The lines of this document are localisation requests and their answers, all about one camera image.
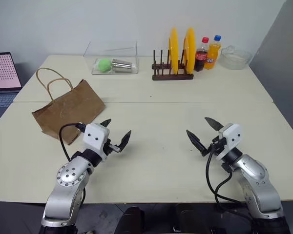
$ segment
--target paper bag handle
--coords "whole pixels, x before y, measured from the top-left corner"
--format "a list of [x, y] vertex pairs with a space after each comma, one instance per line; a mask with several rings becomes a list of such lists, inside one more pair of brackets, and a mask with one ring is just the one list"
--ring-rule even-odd
[[[42, 83], [42, 81], [39, 79], [39, 76], [38, 76], [38, 71], [41, 70], [41, 69], [45, 69], [45, 70], [52, 71], [52, 72], [58, 74], [61, 78], [54, 79], [54, 80], [50, 81], [50, 82], [47, 84], [47, 86], [45, 86], [44, 83]], [[70, 82], [70, 80], [67, 79], [67, 78], [64, 78], [60, 73], [58, 73], [57, 71], [55, 71], [55, 70], [53, 70], [53, 69], [51, 69], [51, 68], [46, 68], [46, 67], [41, 67], [41, 68], [39, 68], [39, 69], [36, 71], [36, 77], [37, 77], [38, 81], [40, 82], [40, 84], [41, 84], [41, 85], [46, 89], [46, 91], [49, 93], [50, 98], [51, 98], [52, 101], [54, 101], [54, 99], [53, 99], [53, 97], [51, 96], [51, 93], [50, 93], [50, 90], [49, 90], [49, 85], [50, 85], [52, 82], [55, 82], [56, 80], [65, 80], [66, 83], [67, 83], [67, 84], [69, 85], [69, 87], [71, 88], [71, 90], [73, 90], [73, 85], [72, 85], [72, 83]]]

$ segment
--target gray wall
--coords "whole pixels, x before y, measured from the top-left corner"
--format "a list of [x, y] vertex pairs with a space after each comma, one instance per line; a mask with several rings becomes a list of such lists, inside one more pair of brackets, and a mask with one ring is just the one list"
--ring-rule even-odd
[[293, 128], [293, 0], [282, 6], [250, 67]]

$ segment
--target floor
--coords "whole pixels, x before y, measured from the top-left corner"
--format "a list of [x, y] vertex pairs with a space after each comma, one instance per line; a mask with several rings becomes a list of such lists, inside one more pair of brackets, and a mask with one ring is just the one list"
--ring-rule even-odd
[[[169, 213], [173, 203], [149, 204], [85, 204], [80, 210], [76, 226], [79, 233], [94, 230], [96, 234], [113, 234], [124, 213], [131, 206], [139, 206], [146, 215], [146, 233], [169, 233]], [[209, 227], [225, 227], [228, 234], [247, 234], [249, 227], [243, 219], [229, 213], [215, 211], [213, 203], [192, 204], [199, 218]], [[293, 234], [293, 201], [283, 202], [288, 224]], [[44, 204], [0, 202], [0, 234], [37, 234]]]

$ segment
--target bottle cap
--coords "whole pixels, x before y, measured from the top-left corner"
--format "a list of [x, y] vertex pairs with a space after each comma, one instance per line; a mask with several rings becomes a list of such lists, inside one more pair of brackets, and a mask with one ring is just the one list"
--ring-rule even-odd
[[208, 37], [203, 37], [203, 39], [202, 39], [202, 42], [203, 43], [207, 43], [209, 41], [209, 38]]
[[216, 36], [214, 37], [214, 40], [215, 40], [215, 41], [220, 41], [220, 38], [221, 38], [220, 35], [216, 35]]

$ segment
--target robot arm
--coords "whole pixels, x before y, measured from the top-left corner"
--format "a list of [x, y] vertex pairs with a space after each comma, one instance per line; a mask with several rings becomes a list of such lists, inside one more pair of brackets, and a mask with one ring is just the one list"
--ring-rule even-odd
[[56, 184], [43, 213], [40, 234], [77, 233], [74, 225], [90, 175], [112, 151], [121, 152], [130, 138], [131, 131], [123, 137], [120, 145], [110, 144], [109, 129], [106, 128], [109, 123], [110, 120], [101, 124], [79, 124], [87, 149], [82, 153], [77, 151], [71, 161], [57, 171]]
[[281, 199], [269, 181], [267, 168], [249, 155], [243, 154], [236, 146], [242, 141], [242, 128], [239, 124], [226, 126], [211, 118], [205, 118], [210, 126], [219, 132], [208, 149], [193, 133], [187, 130], [191, 142], [207, 155], [213, 150], [222, 167], [239, 182], [248, 210], [253, 218], [254, 229], [259, 234], [289, 234], [289, 226], [283, 214]]

